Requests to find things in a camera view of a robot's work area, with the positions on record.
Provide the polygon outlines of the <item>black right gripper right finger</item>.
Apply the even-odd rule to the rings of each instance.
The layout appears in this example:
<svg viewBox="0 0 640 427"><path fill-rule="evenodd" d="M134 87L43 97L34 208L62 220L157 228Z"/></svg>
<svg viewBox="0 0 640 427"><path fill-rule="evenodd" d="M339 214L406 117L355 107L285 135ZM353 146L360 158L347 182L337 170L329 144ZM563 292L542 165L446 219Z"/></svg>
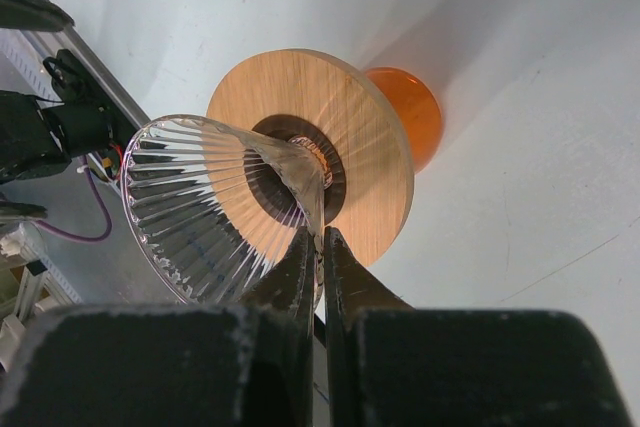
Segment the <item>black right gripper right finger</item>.
<svg viewBox="0 0 640 427"><path fill-rule="evenodd" d="M416 309L324 240L335 426L628 426L601 346L557 310Z"/></svg>

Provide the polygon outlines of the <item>clear glass dripper cone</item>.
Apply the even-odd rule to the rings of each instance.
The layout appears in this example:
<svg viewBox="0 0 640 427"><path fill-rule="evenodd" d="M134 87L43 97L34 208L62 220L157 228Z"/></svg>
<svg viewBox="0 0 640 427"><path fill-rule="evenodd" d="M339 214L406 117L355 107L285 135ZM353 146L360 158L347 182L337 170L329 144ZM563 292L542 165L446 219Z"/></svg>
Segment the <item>clear glass dripper cone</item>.
<svg viewBox="0 0 640 427"><path fill-rule="evenodd" d="M124 153L121 196L158 277L184 303L235 301L297 232L322 250L325 170L306 145L205 117L143 126Z"/></svg>

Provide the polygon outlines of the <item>orange carafe with wooden collar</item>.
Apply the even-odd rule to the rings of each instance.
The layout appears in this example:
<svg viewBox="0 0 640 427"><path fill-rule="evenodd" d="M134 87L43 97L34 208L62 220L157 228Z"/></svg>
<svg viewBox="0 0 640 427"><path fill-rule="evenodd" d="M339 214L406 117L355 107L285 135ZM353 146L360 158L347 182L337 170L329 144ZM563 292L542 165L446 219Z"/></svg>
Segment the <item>orange carafe with wooden collar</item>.
<svg viewBox="0 0 640 427"><path fill-rule="evenodd" d="M324 171L325 222L366 267L403 229L415 175L444 129L436 97L409 72L361 71L310 49L243 60L216 87L207 115L312 153Z"/></svg>

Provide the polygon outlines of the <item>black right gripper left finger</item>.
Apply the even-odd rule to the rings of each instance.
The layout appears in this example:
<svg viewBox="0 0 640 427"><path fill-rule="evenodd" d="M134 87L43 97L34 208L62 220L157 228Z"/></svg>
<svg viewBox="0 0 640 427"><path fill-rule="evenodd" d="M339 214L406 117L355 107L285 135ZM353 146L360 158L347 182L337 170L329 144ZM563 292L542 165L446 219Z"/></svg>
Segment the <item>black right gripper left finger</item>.
<svg viewBox="0 0 640 427"><path fill-rule="evenodd" d="M313 238L240 300L78 305L26 330L1 389L5 426L308 426Z"/></svg>

